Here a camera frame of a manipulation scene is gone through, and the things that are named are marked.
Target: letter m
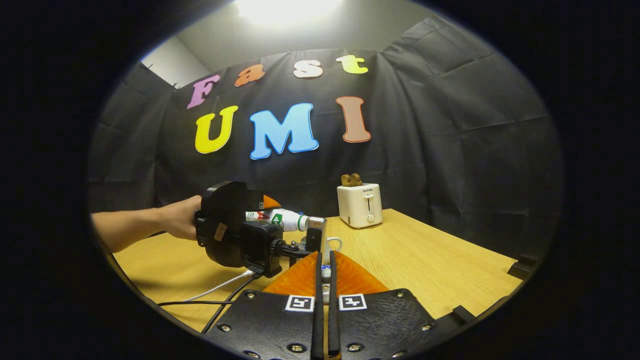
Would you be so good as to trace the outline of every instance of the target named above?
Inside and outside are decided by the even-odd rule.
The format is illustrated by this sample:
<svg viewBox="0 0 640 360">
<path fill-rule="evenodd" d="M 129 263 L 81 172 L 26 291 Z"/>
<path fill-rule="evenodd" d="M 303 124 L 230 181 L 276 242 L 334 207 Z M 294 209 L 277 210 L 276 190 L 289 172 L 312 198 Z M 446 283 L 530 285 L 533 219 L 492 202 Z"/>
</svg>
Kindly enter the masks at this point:
<svg viewBox="0 0 640 360">
<path fill-rule="evenodd" d="M 311 132 L 309 114 L 314 106 L 307 102 L 295 104 L 289 108 L 284 121 L 278 119 L 269 111 L 257 112 L 249 118 L 255 125 L 255 140 L 251 159 L 258 160 L 268 158 L 271 149 L 267 147 L 267 139 L 273 149 L 281 154 L 291 134 L 289 151 L 311 151 L 318 148 L 318 141 Z"/>
</svg>

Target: black fabric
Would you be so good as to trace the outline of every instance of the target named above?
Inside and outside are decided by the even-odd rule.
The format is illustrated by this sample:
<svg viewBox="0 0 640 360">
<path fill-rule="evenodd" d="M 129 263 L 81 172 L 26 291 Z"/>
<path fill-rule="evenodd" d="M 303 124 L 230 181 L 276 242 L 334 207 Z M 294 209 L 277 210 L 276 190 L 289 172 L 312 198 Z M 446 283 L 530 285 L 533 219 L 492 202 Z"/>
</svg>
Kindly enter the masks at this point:
<svg viewBox="0 0 640 360">
<path fill-rule="evenodd" d="M 157 136 L 174 88 L 138 63 L 113 92 L 90 144 L 92 213 L 151 208 Z"/>
<path fill-rule="evenodd" d="M 335 59 L 348 54 L 363 58 L 360 66 L 369 71 L 345 72 Z M 312 59 L 322 63 L 322 76 L 293 76 L 294 63 Z M 256 63 L 263 64 L 264 77 L 235 87 L 237 75 Z M 166 109 L 160 101 L 149 108 L 152 115 L 144 120 L 153 119 L 154 125 L 145 123 L 144 135 L 152 136 L 158 124 L 161 128 L 157 153 L 136 149 L 144 165 L 135 169 L 155 174 L 155 185 L 141 186 L 140 199 L 151 199 L 149 186 L 157 192 L 156 205 L 165 205 L 221 181 L 240 180 L 267 191 L 285 208 L 331 217 L 338 215 L 340 175 L 357 172 L 364 182 L 380 184 L 383 208 L 512 258 L 522 252 L 542 255 L 546 249 L 559 216 L 563 180 L 553 121 L 518 69 L 459 26 L 429 17 L 381 53 L 293 51 L 216 74 L 221 79 L 203 104 L 187 110 L 193 87 L 185 86 L 170 95 Z M 340 96 L 365 101 L 368 142 L 342 140 L 344 116 L 335 102 Z M 310 121 L 319 148 L 298 153 L 285 148 L 251 160 L 249 116 L 269 110 L 283 121 L 301 102 L 314 106 Z M 216 138 L 220 110 L 232 105 L 239 109 L 227 144 L 209 154 L 196 151 L 196 120 L 215 113 L 210 138 Z M 162 111 L 160 121 L 156 115 Z M 122 166 L 131 169 L 131 161 Z M 102 196 L 131 206 L 132 199 L 122 195 Z"/>
</svg>

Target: white toaster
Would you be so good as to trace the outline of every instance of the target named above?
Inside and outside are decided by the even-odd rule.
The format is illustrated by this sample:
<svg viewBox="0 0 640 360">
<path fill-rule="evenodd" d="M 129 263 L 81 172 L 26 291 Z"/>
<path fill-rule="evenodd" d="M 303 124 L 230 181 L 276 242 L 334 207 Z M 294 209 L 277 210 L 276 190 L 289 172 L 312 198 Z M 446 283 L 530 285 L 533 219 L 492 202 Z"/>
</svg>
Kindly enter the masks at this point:
<svg viewBox="0 0 640 360">
<path fill-rule="evenodd" d="M 378 184 L 338 186 L 340 218 L 357 229 L 382 222 L 382 201 Z"/>
</svg>

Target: wooden table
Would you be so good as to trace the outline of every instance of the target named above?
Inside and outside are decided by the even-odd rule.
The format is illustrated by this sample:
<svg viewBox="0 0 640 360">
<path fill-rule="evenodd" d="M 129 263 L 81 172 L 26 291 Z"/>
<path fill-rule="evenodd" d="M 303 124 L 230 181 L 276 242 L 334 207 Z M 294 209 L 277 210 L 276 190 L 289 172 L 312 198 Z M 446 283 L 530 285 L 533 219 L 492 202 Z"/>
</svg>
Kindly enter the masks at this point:
<svg viewBox="0 0 640 360">
<path fill-rule="evenodd" d="M 507 274 L 516 261 L 444 233 L 393 209 L 383 210 L 382 224 L 353 229 L 339 217 L 328 219 L 327 236 L 342 239 L 341 253 L 376 276 L 390 290 L 409 289 L 439 318 L 462 305 L 479 315 L 521 282 Z M 285 233 L 285 241 L 300 241 L 303 232 Z M 194 241 L 169 234 L 139 241 L 116 253 L 131 281 L 155 302 L 185 300 L 201 294 L 245 268 L 225 268 L 207 257 Z M 282 268 L 289 266 L 287 258 Z M 225 300 L 244 280 L 236 281 L 199 300 Z M 261 290 L 272 279 L 258 279 L 247 288 Z M 164 307 L 186 325 L 202 330 L 217 305 Z"/>
</svg>

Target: plastic bottle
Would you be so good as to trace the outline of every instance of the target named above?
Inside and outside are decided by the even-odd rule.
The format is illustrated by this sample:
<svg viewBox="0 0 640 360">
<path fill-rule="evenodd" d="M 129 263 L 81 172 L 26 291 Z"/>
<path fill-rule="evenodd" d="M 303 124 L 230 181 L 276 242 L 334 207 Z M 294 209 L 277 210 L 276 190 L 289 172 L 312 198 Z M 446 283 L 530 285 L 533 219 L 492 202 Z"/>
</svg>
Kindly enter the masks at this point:
<svg viewBox="0 0 640 360">
<path fill-rule="evenodd" d="M 284 231 L 307 231 L 309 217 L 286 209 L 248 211 L 246 221 L 278 224 Z"/>
</svg>

